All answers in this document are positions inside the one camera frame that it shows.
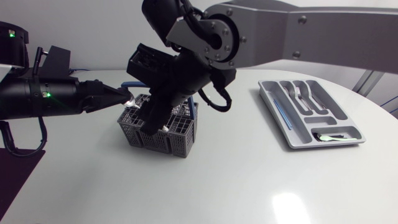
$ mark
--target gray plastic basket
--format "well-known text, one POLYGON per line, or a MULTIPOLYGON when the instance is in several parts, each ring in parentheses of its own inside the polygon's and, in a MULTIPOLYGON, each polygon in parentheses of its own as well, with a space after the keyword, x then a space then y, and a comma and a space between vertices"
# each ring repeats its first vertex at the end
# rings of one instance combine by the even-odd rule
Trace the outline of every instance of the gray plastic basket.
MULTIPOLYGON (((141 106, 144 101, 149 101, 149 95, 139 95, 136 104, 141 106)), ((126 135, 129 144, 136 147, 173 154, 186 158, 190 152, 197 132, 198 103, 194 103, 195 118, 190 118, 188 102, 183 102, 173 108, 167 124, 169 131, 158 130, 153 136, 148 136, 140 131, 144 124, 138 119, 138 108, 126 108, 118 119, 118 123, 126 135)))

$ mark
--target blue cable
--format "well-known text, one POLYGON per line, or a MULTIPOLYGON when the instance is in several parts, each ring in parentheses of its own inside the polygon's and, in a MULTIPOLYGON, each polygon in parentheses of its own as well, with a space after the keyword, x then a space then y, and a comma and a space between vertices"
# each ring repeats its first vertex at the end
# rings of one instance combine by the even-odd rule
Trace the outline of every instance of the blue cable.
POLYGON ((393 113, 393 112, 395 112, 395 111, 397 111, 397 110, 398 110, 398 108, 396 108, 396 109, 392 110, 390 113, 393 113))
POLYGON ((389 100, 389 101, 387 101, 387 102, 383 103, 381 106, 384 106, 384 105, 386 105, 386 104, 390 103, 391 101, 393 101, 393 100, 394 100, 394 99, 396 99, 396 98, 398 98, 398 96, 396 96, 396 97, 394 97, 393 99, 391 99, 391 100, 389 100))
POLYGON ((69 71, 90 71, 89 69, 84 69, 84 68, 71 68, 69 71))

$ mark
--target fork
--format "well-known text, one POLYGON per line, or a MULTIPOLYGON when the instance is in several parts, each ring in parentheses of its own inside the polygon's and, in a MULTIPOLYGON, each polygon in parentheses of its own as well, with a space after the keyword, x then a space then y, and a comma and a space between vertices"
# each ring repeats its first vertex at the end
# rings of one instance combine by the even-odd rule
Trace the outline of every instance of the fork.
POLYGON ((301 95, 300 87, 296 86, 296 90, 299 100, 301 100, 301 102, 307 107, 308 110, 312 110, 310 105, 308 105, 308 103, 304 100, 303 96, 301 95))

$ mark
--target metal bracket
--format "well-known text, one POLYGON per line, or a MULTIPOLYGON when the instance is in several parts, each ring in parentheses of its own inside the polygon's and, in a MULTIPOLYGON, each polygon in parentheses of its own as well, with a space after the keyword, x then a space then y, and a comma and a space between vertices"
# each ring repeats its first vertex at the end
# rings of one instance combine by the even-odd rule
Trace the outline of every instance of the metal bracket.
POLYGON ((383 75, 384 72, 366 70, 357 84, 354 86, 353 91, 366 97, 372 91, 374 86, 376 86, 383 75))

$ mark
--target tray compartment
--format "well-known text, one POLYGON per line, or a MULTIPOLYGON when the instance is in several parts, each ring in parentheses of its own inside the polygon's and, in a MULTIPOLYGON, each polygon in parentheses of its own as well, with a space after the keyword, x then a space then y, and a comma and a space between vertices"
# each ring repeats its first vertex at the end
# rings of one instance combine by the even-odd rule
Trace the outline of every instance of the tray compartment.
POLYGON ((260 83, 260 85, 262 85, 265 89, 265 91, 261 91, 261 96, 268 104, 268 107, 272 108, 272 115, 278 122, 278 125, 282 128, 282 132, 285 136, 287 133, 289 133, 289 138, 291 139, 289 144, 291 144, 291 146, 296 146, 312 142, 313 138, 311 137, 311 134, 307 131, 304 122, 300 118, 297 110, 294 108, 292 101, 287 96, 283 87, 278 82, 274 81, 265 81, 260 83), (274 100, 276 100, 280 107, 282 107, 286 117, 293 126, 292 130, 288 129, 284 119, 280 115, 279 110, 274 103, 274 100))

